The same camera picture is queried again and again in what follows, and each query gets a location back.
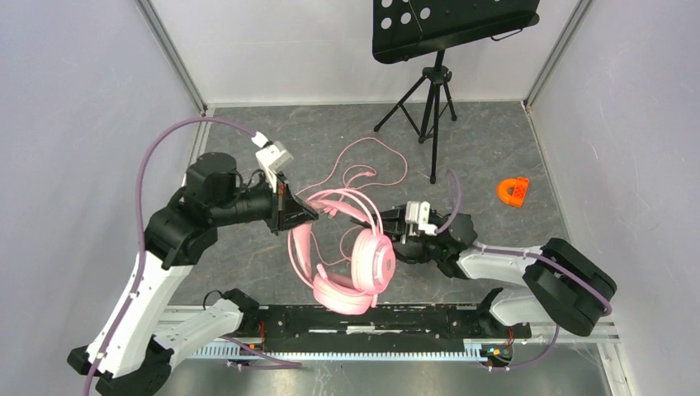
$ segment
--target pink headphones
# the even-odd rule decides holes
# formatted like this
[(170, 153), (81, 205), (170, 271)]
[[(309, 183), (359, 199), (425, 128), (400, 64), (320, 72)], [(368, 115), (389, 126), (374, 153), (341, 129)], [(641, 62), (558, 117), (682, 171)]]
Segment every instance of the pink headphones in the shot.
[[(331, 195), (353, 200), (362, 211), (341, 200), (326, 199)], [(370, 204), (379, 219), (380, 213), (376, 205), (367, 196), (352, 189), (319, 191), (306, 201), (318, 211), (337, 210), (371, 226), (371, 229), (363, 229), (355, 240), (350, 261), (352, 279), (327, 273), (324, 266), (318, 264), (318, 273), (311, 281), (311, 223), (292, 229), (287, 238), (291, 265), (301, 280), (314, 291), (314, 298), (326, 308), (345, 315), (364, 314), (370, 307), (376, 306), (377, 295), (386, 289), (396, 268), (391, 240), (384, 235), (381, 221), (375, 222), (370, 210), (360, 199)], [(292, 239), (299, 266), (291, 251)]]

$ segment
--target headphone ear cup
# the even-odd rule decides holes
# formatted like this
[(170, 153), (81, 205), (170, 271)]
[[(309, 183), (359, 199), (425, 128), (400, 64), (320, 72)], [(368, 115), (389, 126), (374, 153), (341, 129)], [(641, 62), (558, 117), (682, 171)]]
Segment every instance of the headphone ear cup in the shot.
[(386, 235), (364, 229), (352, 249), (352, 285), (369, 294), (379, 294), (389, 285), (396, 269), (396, 255)]
[(364, 314), (372, 305), (374, 297), (356, 294), (357, 290), (341, 285), (330, 285), (330, 282), (322, 276), (314, 277), (314, 298), (331, 311), (343, 315)]

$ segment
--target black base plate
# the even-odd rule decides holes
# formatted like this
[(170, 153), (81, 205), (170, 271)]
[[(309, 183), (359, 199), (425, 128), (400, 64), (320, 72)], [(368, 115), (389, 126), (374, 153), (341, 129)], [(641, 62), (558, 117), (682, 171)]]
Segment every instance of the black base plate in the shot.
[[(270, 305), (251, 319), (234, 335), (260, 337), (264, 328), (264, 349), (274, 352), (464, 351), (465, 338), (508, 338), (507, 327), (474, 305), (382, 304), (358, 316), (320, 305)], [(532, 336), (526, 325), (513, 332)]]

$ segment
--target music stand tripod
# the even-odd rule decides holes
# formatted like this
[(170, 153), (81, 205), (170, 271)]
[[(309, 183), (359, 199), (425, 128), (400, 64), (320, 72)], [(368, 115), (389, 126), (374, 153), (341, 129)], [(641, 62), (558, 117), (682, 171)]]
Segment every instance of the music stand tripod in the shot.
[[(384, 118), (379, 121), (374, 127), (375, 132), (379, 132), (379, 129), (386, 123), (389, 118), (391, 118), (397, 110), (401, 109), (406, 118), (409, 119), (409, 123), (414, 127), (416, 134), (418, 134), (418, 143), (423, 143), (428, 139), (433, 138), (433, 158), (430, 166), (430, 184), (435, 184), (437, 180), (435, 176), (435, 168), (438, 164), (438, 124), (440, 116), (449, 107), (450, 114), (452, 115), (452, 121), (457, 121), (457, 114), (455, 113), (455, 106), (452, 104), (452, 95), (450, 95), (450, 87), (447, 83), (452, 79), (452, 72), (449, 68), (442, 65), (442, 61), (445, 58), (445, 50), (439, 50), (435, 57), (435, 64), (432, 67), (427, 67), (423, 69), (423, 76), (409, 89), (406, 94), (401, 97), (398, 103), (387, 113)], [(428, 99), (425, 102), (425, 111), (423, 112), (423, 122), (420, 125), (420, 129), (415, 124), (414, 119), (411, 118), (411, 114), (406, 110), (404, 103), (409, 99), (411, 95), (425, 82), (425, 80), (430, 81), (430, 89), (428, 91)], [(440, 88), (445, 89), (445, 97), (447, 98), (447, 104), (440, 110)], [(428, 130), (428, 122), (430, 121), (430, 112), (433, 111), (433, 127)]]

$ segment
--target white wall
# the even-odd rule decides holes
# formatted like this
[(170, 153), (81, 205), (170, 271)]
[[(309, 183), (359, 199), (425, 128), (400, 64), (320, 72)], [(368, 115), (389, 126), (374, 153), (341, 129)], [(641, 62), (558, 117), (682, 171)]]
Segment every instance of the white wall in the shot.
[[(196, 112), (135, 2), (0, 10), (0, 393), (79, 394), (65, 359), (97, 335), (131, 271), (140, 158)], [(148, 212), (182, 180), (189, 132), (156, 153)]]
[(534, 104), (571, 237), (617, 281), (642, 395), (698, 394), (700, 2), (595, 2)]
[[(377, 63), (371, 0), (153, 3), (209, 103), (396, 101), (434, 60)], [(575, 4), (542, 0), (540, 23), (523, 33), (448, 50), (453, 96), (523, 99)], [(426, 94), (427, 85), (414, 98)]]

